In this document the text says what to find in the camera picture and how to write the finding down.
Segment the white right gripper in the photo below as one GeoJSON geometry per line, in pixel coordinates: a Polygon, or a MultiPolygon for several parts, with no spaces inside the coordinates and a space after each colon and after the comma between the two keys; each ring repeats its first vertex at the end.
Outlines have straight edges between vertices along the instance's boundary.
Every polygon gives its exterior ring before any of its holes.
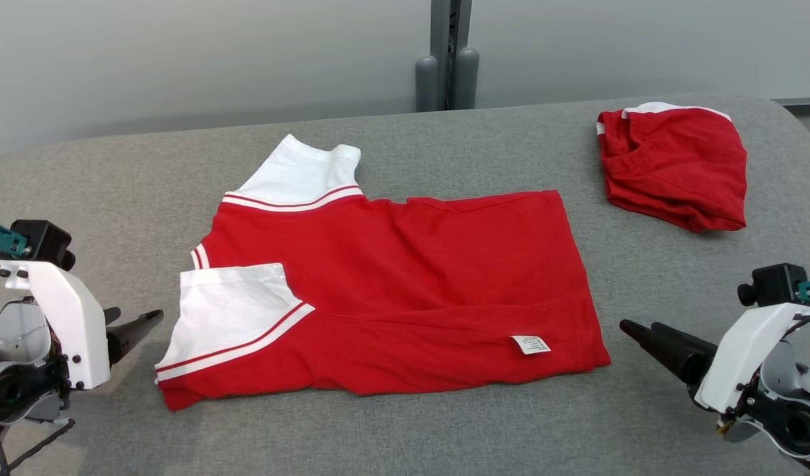
{"type": "Polygon", "coordinates": [[[749,309],[726,331],[719,346],[661,322],[645,326],[623,319],[620,330],[681,382],[700,383],[695,403],[722,414],[739,405],[743,390],[738,385],[750,385],[798,315],[810,317],[810,306],[786,302],[749,309]]]}

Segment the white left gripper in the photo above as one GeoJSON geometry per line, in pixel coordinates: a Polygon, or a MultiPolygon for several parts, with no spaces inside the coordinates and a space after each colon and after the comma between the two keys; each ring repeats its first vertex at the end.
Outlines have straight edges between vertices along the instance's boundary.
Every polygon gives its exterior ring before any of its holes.
{"type": "Polygon", "coordinates": [[[106,329],[104,311],[75,275],[45,261],[0,260],[11,273],[5,288],[28,290],[69,356],[72,388],[79,382],[90,391],[108,382],[110,365],[117,365],[163,322],[164,311],[143,313],[133,321],[106,329]]]}

